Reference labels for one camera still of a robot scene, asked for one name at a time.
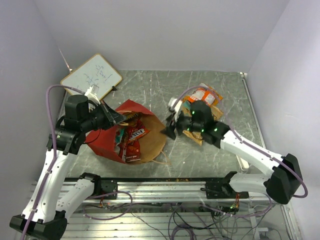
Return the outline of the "red paper bag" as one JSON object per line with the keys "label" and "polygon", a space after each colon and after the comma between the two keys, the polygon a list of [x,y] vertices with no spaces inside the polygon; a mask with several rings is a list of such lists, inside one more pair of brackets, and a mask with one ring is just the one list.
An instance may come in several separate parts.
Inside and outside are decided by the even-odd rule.
{"label": "red paper bag", "polygon": [[128,143],[121,144],[119,146],[119,153],[115,152],[115,137],[119,124],[107,130],[91,131],[86,136],[85,143],[96,155],[121,164],[132,166],[145,164],[151,161],[154,162],[155,158],[163,151],[166,144],[166,136],[161,133],[161,130],[165,128],[164,124],[153,112],[130,99],[122,103],[116,111],[120,114],[123,114],[124,111],[141,113],[142,122],[145,127],[150,130],[148,134],[138,139],[140,144],[140,160],[130,163],[125,162],[124,151]]}

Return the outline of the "yellow chip bag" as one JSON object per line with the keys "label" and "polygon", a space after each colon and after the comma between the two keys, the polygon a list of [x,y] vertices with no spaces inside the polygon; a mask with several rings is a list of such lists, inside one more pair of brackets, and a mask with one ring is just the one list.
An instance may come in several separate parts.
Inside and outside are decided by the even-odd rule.
{"label": "yellow chip bag", "polygon": [[[188,100],[185,100],[182,104],[181,110],[185,116],[190,117],[191,110],[190,110],[191,103]],[[214,120],[219,120],[224,113],[215,105],[210,106],[211,113],[213,115]],[[183,130],[183,134],[186,135],[188,138],[192,139],[196,143],[198,143],[200,146],[203,144],[203,137],[201,136],[200,132],[191,132],[189,130]]]}

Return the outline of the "orange chip bag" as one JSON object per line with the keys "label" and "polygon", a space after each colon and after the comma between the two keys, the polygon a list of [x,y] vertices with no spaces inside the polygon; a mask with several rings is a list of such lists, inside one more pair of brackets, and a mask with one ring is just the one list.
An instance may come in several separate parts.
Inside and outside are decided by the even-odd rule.
{"label": "orange chip bag", "polygon": [[[197,89],[204,89],[204,90],[208,90],[208,91],[212,92],[212,94],[215,96],[215,101],[212,105],[216,106],[223,99],[223,97],[215,89],[213,89],[211,86],[209,86],[205,83],[201,83],[200,87],[196,88],[192,93],[194,93]],[[184,102],[185,100],[188,100],[190,95],[186,95],[182,101]]]}

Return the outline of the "orange cracker snack pack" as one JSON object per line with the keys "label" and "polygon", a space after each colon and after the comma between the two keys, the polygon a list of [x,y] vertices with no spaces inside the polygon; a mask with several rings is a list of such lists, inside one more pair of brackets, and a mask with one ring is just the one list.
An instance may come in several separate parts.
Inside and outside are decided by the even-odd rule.
{"label": "orange cracker snack pack", "polygon": [[195,101],[203,101],[208,106],[211,106],[214,104],[216,98],[211,91],[199,88],[194,93],[192,93],[187,100],[190,103],[193,103]]}

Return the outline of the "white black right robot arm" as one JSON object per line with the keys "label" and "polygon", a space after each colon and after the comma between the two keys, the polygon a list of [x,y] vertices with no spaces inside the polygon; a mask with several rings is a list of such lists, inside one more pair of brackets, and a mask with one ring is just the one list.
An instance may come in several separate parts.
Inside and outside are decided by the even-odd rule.
{"label": "white black right robot arm", "polygon": [[302,185],[302,173],[298,159],[288,153],[285,156],[269,151],[244,138],[229,125],[215,120],[212,111],[203,101],[197,100],[190,105],[191,115],[180,110],[183,102],[171,98],[168,107],[166,127],[161,133],[171,139],[184,131],[198,133],[202,140],[219,149],[239,156],[260,170],[260,174],[231,172],[220,186],[221,194],[226,198],[237,192],[254,192],[269,196],[273,201],[286,205]]}

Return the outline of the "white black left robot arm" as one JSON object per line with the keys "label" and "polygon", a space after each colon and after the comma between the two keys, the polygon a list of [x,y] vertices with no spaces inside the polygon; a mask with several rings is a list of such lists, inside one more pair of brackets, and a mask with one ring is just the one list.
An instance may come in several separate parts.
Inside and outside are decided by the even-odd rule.
{"label": "white black left robot arm", "polygon": [[64,104],[65,114],[49,135],[45,162],[30,201],[21,214],[11,218],[9,226],[41,240],[59,240],[68,219],[86,198],[102,193],[101,177],[83,173],[74,187],[59,197],[66,175],[80,147],[91,131],[108,130],[126,117],[103,100],[89,95],[71,95]]}

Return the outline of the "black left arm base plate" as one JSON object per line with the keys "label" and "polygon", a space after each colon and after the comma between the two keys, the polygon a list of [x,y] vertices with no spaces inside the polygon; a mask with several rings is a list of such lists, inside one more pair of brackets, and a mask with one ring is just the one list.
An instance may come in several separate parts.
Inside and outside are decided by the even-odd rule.
{"label": "black left arm base plate", "polygon": [[115,200],[118,196],[118,184],[113,180],[103,180],[100,176],[94,174],[85,174],[79,177],[74,185],[76,190],[85,194],[85,200],[104,198]]}

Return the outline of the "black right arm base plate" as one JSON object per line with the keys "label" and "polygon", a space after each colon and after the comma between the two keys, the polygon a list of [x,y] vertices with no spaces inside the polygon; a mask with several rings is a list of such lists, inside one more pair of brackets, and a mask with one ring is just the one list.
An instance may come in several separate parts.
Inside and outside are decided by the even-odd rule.
{"label": "black right arm base plate", "polygon": [[200,188],[205,192],[207,199],[248,199],[249,193],[247,191],[236,192],[231,186],[223,180],[223,178],[207,178],[204,186]]}

